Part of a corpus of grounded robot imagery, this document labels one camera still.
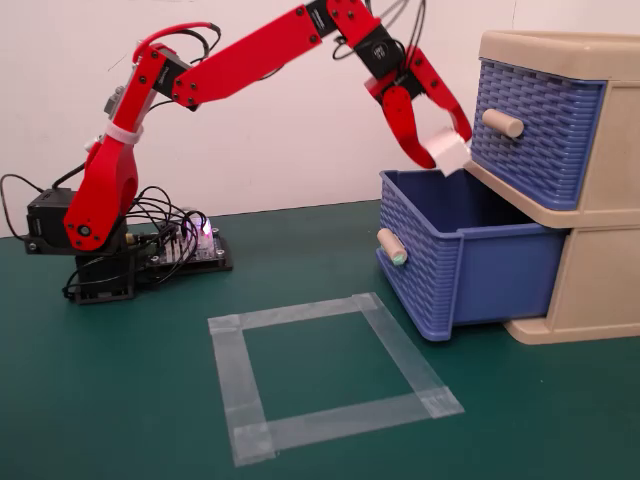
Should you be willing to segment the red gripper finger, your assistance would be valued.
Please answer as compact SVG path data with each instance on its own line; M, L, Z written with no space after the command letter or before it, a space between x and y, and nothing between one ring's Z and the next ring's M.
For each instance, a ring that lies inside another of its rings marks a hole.
M434 159L419 141L409 92L401 86L388 88L382 96L382 109L387 124L404 153L424 169L435 168Z
M472 129L460 103L419 47L407 49L407 72L416 93L425 94L451 117L454 130L467 142Z

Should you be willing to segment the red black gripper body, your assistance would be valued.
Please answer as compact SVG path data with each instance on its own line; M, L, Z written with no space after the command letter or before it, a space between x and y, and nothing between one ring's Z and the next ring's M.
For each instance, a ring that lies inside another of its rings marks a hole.
M392 86L404 87L411 99L425 95L425 88L406 66L405 48L393 39L383 26L376 27L354 51L372 75L365 83L366 89L376 101Z

